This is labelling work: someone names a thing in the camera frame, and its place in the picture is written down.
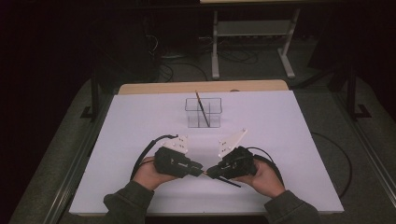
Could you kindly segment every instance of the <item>shelf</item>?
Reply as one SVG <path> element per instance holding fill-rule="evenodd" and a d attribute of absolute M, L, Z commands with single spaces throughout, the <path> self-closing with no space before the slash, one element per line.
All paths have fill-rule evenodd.
<path fill-rule="evenodd" d="M 218 36 L 285 35 L 290 21 L 219 21 Z"/>

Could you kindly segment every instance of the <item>pen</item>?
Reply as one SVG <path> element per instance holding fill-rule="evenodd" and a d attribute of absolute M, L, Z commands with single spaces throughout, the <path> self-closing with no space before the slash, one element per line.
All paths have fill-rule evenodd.
<path fill-rule="evenodd" d="M 199 95 L 198 95 L 198 91 L 195 91 L 195 94 L 197 95 L 198 104 L 201 107 L 202 113 L 204 114 L 204 118 L 205 118 L 207 127 L 210 128 L 209 122 L 207 121 L 207 118 L 206 118 L 204 107 L 202 106 L 201 99 L 199 98 Z"/>

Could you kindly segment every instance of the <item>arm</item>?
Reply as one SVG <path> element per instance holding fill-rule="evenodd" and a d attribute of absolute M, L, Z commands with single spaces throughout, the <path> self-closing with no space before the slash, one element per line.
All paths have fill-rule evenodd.
<path fill-rule="evenodd" d="M 145 158 L 134 179 L 114 194 L 107 194 L 104 203 L 108 209 L 103 224 L 145 223 L 146 212 L 154 196 L 154 190 L 162 183 L 176 179 L 174 176 L 161 175 L 151 162 L 154 158 Z"/>
<path fill-rule="evenodd" d="M 254 160 L 257 173 L 237 177 L 235 180 L 246 183 L 260 194 L 272 198 L 265 205 L 272 223 L 316 224 L 321 223 L 318 210 L 309 203 L 297 198 L 277 178 L 274 170 L 265 162 Z"/>

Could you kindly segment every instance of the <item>metal stand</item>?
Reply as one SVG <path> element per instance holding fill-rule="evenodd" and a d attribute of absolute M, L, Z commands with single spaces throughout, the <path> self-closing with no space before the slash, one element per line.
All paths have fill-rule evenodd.
<path fill-rule="evenodd" d="M 286 42 L 283 48 L 278 49 L 280 60 L 285 68 L 288 78 L 295 78 L 287 53 L 294 29 L 297 24 L 300 9 L 294 10 L 291 20 L 284 21 L 218 21 L 218 12 L 214 12 L 213 20 L 213 52 L 212 52 L 212 77 L 219 79 L 218 36 L 238 35 L 285 35 Z"/>
<path fill-rule="evenodd" d="M 294 75 L 293 69 L 291 68 L 287 53 L 289 50 L 289 45 L 290 45 L 291 39 L 293 38 L 294 29 L 296 28 L 299 15 L 300 15 L 300 9 L 297 8 L 297 9 L 295 9 L 293 18 L 291 19 L 291 22 L 290 22 L 290 26 L 289 26 L 289 29 L 288 29 L 288 32 L 286 35 L 286 43 L 282 49 L 277 50 L 277 53 L 279 54 L 279 57 L 280 57 L 280 61 L 282 61 L 283 67 L 285 68 L 285 72 L 286 72 L 286 75 L 288 75 L 288 78 L 296 77 Z"/>
<path fill-rule="evenodd" d="M 301 82 L 295 86 L 291 86 L 292 90 L 303 89 L 313 84 L 314 82 L 326 77 L 329 74 L 334 74 L 332 80 L 328 84 L 330 91 L 340 91 L 344 84 L 347 82 L 346 89 L 346 111 L 352 120 L 356 121 L 359 118 L 370 118 L 371 115 L 364 105 L 358 105 L 361 110 L 360 113 L 355 112 L 356 104 L 356 71 L 351 65 L 351 60 L 348 57 L 345 58 L 344 63 L 337 63 L 335 66 L 327 69 L 306 81 Z"/>
<path fill-rule="evenodd" d="M 98 116 L 98 107 L 99 107 L 99 88 L 98 82 L 96 80 L 96 73 L 93 71 L 91 77 L 91 98 L 92 98 L 92 106 L 85 106 L 84 111 L 80 116 L 81 119 L 91 119 L 91 122 L 94 122 Z"/>

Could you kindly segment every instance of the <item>wooden table edge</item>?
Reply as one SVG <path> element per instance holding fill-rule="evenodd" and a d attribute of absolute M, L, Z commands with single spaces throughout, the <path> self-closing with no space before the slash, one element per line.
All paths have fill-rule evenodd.
<path fill-rule="evenodd" d="M 224 91 L 288 91 L 284 80 L 241 80 L 124 84 L 119 95 Z"/>

